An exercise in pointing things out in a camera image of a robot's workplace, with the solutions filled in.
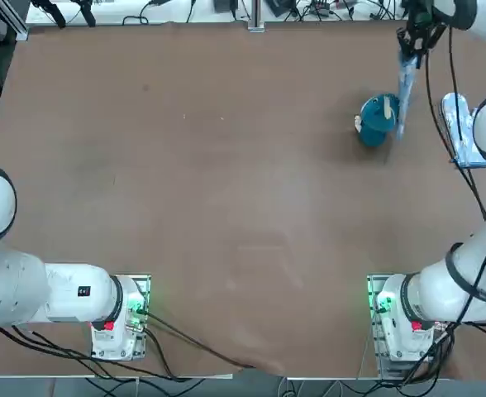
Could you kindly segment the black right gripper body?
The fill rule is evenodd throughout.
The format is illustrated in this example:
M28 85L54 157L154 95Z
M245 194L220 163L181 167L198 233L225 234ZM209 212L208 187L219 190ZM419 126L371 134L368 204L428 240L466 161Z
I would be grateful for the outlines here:
M406 17L408 30L428 30L445 25L440 14L435 11L433 0L406 1Z

